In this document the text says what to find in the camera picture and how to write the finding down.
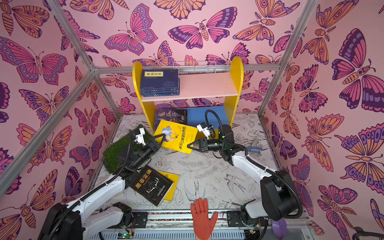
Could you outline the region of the yellow cartoon cover book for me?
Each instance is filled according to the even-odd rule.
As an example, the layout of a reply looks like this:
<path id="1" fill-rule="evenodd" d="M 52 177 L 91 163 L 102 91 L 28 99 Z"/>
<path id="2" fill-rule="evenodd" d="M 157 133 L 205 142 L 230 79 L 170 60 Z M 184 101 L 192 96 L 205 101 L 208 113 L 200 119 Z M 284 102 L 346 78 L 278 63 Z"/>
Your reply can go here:
<path id="1" fill-rule="evenodd" d="M 188 144 L 195 141 L 197 133 L 198 129 L 195 127 L 161 120 L 155 136 L 164 135 L 163 138 L 156 139 L 163 148 L 191 154 L 192 150 L 188 148 Z"/>

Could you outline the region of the navy book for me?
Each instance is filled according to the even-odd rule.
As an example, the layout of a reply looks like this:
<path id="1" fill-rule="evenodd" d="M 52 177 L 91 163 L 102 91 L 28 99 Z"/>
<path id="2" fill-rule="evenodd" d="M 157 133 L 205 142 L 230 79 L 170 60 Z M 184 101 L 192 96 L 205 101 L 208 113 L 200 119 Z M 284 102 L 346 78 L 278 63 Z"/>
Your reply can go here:
<path id="1" fill-rule="evenodd" d="M 142 88 L 141 92 L 146 93 L 177 93 L 179 88 Z"/>
<path id="2" fill-rule="evenodd" d="M 148 94 L 180 94 L 179 92 L 143 92 L 141 95 L 148 95 Z"/>
<path id="3" fill-rule="evenodd" d="M 142 89 L 177 88 L 180 85 L 178 70 L 144 70 Z"/>
<path id="4" fill-rule="evenodd" d="M 148 95 L 142 95 L 144 98 L 151 98 L 151 97 L 174 97 L 179 96 L 180 94 L 148 94 Z"/>

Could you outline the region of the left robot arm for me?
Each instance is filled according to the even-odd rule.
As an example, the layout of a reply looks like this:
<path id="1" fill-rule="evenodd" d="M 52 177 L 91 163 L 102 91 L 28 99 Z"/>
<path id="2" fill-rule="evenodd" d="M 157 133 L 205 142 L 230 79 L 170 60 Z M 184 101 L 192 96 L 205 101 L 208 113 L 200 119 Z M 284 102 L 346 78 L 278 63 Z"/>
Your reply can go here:
<path id="1" fill-rule="evenodd" d="M 38 236 L 40 240 L 86 240 L 109 227 L 124 228 L 132 224 L 132 208 L 126 204 L 115 203 L 100 213 L 95 211 L 112 197 L 135 185 L 135 179 L 143 170 L 141 165 L 162 145 L 156 139 L 164 141 L 165 135 L 150 137 L 138 152 L 132 147 L 133 138 L 134 135 L 130 134 L 126 158 L 116 174 L 82 197 L 51 207 Z"/>

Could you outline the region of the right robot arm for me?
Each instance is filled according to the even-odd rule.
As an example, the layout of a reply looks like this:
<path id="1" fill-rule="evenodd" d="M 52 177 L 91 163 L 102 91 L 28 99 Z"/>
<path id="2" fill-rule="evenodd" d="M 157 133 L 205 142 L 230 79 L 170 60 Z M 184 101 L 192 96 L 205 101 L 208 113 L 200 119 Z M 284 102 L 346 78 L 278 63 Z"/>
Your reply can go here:
<path id="1" fill-rule="evenodd" d="M 206 124 L 198 125 L 198 131 L 205 137 L 189 143 L 188 149 L 201 153 L 219 152 L 224 161 L 260 182 L 261 199 L 242 205 L 244 221 L 257 218 L 279 221 L 302 216 L 302 202 L 287 171 L 276 171 L 251 158 L 245 146 L 235 143 L 233 131 L 228 125 L 219 126 L 214 139 L 210 139 L 211 129 Z"/>

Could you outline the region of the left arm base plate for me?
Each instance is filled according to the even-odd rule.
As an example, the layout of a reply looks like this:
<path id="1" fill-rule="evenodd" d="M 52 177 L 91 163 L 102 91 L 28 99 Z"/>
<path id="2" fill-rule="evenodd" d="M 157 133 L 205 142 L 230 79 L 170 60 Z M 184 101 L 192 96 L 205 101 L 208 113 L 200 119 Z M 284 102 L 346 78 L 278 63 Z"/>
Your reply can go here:
<path id="1" fill-rule="evenodd" d="M 121 229 L 144 229 L 147 225 L 148 212 L 128 212 L 123 214 Z"/>

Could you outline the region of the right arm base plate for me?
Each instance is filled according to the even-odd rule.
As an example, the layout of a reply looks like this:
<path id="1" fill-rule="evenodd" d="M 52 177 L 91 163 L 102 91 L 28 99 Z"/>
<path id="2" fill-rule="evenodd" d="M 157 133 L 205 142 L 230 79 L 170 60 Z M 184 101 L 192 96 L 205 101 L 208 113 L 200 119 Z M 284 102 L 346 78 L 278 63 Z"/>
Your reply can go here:
<path id="1" fill-rule="evenodd" d="M 229 227 L 259 229 L 265 225 L 265 222 L 265 218 L 259 217 L 253 219 L 249 217 L 245 211 L 227 211 L 227 223 Z"/>

